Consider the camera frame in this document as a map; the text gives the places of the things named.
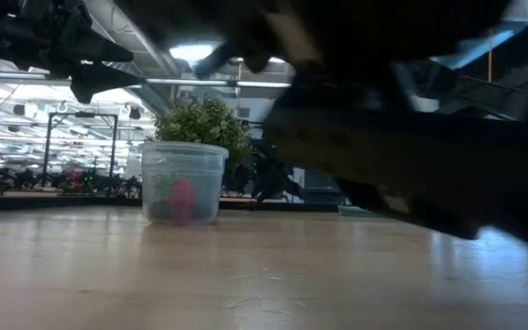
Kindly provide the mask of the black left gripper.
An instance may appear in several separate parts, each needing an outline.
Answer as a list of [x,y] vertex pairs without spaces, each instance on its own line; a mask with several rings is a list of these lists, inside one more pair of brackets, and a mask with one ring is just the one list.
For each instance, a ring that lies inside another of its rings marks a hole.
[[11,41],[11,61],[21,71],[39,68],[54,76],[71,76],[78,102],[89,104],[95,94],[139,84],[136,75],[94,61],[130,62],[133,53],[96,34],[83,1],[11,3],[11,17],[21,28]]

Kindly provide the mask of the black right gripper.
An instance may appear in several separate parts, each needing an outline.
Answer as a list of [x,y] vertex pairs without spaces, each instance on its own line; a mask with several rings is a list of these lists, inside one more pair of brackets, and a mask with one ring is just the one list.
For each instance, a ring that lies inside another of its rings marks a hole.
[[528,244],[528,124],[410,112],[275,108],[282,160],[335,179],[355,205],[450,236],[491,226]]

